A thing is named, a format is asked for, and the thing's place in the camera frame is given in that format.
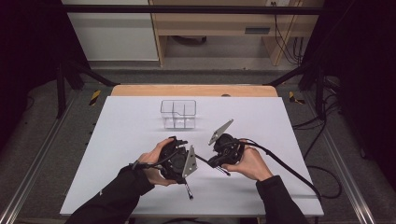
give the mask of person's left hand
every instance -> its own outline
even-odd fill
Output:
[[[171,143],[172,141],[174,141],[173,138],[167,138],[161,141],[160,143],[157,144],[157,146],[154,149],[152,149],[150,152],[143,153],[137,160],[139,162],[146,162],[146,163],[157,162],[163,147],[166,146],[168,143]],[[144,169],[143,171],[145,172],[148,181],[153,185],[168,186],[177,183],[176,180],[163,178],[160,175],[160,171],[155,168]]]

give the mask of transparent container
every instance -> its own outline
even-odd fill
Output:
[[[161,115],[165,129],[195,128],[196,102],[194,100],[164,100]]]

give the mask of metal strip on floor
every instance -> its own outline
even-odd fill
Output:
[[[303,92],[303,95],[312,112],[316,114],[312,92]],[[323,141],[327,145],[329,156],[332,159],[332,164],[339,175],[346,195],[352,203],[353,209],[355,210],[359,221],[361,224],[375,224],[375,220],[370,208],[368,207],[366,201],[364,201],[364,198],[361,195],[361,191],[359,190],[352,173],[349,172],[349,169],[347,168],[347,165],[344,162],[337,145],[332,140],[332,136],[327,128],[325,128],[323,132]]]
[[[23,178],[20,186],[18,187],[17,191],[15,192],[14,196],[12,197],[11,201],[9,202],[6,210],[0,216],[0,224],[12,224],[14,223],[15,219],[17,218],[18,213],[21,211],[21,208],[29,195],[35,181],[38,178],[40,173],[42,164],[50,147],[52,145],[53,140],[55,139],[57,133],[62,127],[67,114],[72,107],[73,103],[79,96],[78,91],[71,91],[67,108],[64,111],[64,114],[54,121],[52,127],[49,130],[49,134],[47,135],[46,139],[44,140],[43,145],[38,150],[35,159],[30,166],[29,170],[27,171],[25,177]]]

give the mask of black long-sleeve shirt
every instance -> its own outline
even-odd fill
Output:
[[[265,205],[267,224],[308,223],[291,199],[280,176],[256,183]],[[140,196],[154,189],[143,171],[122,168],[117,177],[84,203],[65,224],[123,224],[132,214]]]

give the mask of white cabinet door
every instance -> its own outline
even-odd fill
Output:
[[[79,5],[148,5],[147,0],[63,0]],[[68,13],[88,61],[158,61],[148,13]]]

